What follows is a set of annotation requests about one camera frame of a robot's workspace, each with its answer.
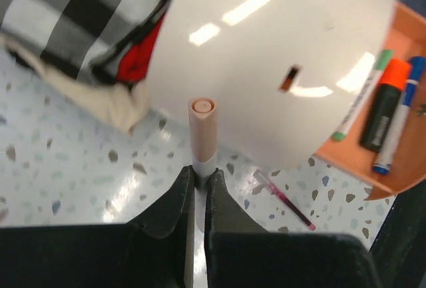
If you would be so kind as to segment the blue cap marker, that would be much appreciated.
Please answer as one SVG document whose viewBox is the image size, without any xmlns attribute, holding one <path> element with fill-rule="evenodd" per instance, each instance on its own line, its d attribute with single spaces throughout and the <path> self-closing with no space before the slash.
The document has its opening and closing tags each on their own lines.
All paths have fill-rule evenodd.
<svg viewBox="0 0 426 288">
<path fill-rule="evenodd" d="M 381 150 L 372 165 L 372 171 L 380 175 L 387 175 L 391 169 L 419 81 L 425 71 L 425 57 L 411 57 L 409 64 L 411 72 L 407 77 L 404 93 L 395 109 Z"/>
</svg>

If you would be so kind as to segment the green cap marker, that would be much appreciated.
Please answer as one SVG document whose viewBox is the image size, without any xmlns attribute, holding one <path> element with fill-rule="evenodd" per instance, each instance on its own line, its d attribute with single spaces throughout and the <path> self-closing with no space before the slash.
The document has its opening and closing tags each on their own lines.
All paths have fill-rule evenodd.
<svg viewBox="0 0 426 288">
<path fill-rule="evenodd" d="M 380 55 L 376 58 L 375 64 L 372 67 L 369 75 L 365 78 L 363 86 L 361 87 L 355 101 L 351 105 L 348 114 L 343 119 L 341 125 L 331 136 L 331 139 L 333 141 L 341 142 L 348 135 L 351 127 L 353 126 L 359 113 L 362 111 L 364 104 L 367 102 L 368 98 L 373 92 L 376 84 L 381 78 L 385 68 L 389 64 L 392 57 L 393 50 L 385 49 L 382 50 Z"/>
</svg>

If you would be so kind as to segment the beige cap marker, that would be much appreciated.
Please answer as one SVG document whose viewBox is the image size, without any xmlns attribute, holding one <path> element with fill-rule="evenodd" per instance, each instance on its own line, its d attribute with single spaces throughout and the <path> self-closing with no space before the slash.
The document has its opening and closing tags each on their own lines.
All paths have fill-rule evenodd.
<svg viewBox="0 0 426 288">
<path fill-rule="evenodd" d="M 218 104 L 212 98 L 193 98 L 188 103 L 192 169 L 195 173 L 194 286 L 207 287 L 204 226 L 209 179 L 216 171 Z"/>
</svg>

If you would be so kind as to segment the orange black highlighter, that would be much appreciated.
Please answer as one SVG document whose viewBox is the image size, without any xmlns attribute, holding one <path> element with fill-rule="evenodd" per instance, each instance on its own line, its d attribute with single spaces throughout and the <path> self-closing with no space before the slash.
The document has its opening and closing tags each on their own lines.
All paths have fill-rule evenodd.
<svg viewBox="0 0 426 288">
<path fill-rule="evenodd" d="M 391 119 L 405 89 L 411 65 L 402 59 L 391 59 L 384 70 L 367 115 L 359 144 L 378 153 L 389 129 Z"/>
</svg>

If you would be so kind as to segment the beige round drawer organizer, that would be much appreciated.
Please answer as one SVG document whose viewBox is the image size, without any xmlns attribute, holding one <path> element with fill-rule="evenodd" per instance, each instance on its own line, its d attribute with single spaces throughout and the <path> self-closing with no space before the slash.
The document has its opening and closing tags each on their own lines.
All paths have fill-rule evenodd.
<svg viewBox="0 0 426 288">
<path fill-rule="evenodd" d="M 395 0 L 172 0 L 147 75 L 153 109 L 187 123 L 218 103 L 220 143 L 297 166 L 346 116 L 381 52 Z"/>
</svg>

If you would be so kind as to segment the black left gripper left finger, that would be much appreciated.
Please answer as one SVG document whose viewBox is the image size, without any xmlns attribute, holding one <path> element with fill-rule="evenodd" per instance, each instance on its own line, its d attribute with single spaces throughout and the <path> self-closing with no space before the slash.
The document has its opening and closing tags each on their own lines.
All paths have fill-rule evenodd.
<svg viewBox="0 0 426 288">
<path fill-rule="evenodd" d="M 126 223 L 1 230 L 2 287 L 191 287 L 194 172 Z"/>
</svg>

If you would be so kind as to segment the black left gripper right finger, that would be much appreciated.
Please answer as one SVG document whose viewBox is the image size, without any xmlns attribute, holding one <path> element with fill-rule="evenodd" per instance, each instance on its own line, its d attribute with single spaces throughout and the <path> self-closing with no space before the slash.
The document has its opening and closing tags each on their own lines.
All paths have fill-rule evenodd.
<svg viewBox="0 0 426 288">
<path fill-rule="evenodd" d="M 360 240 L 266 231 L 229 194 L 222 170 L 208 181 L 204 250 L 209 287 L 381 286 Z"/>
</svg>

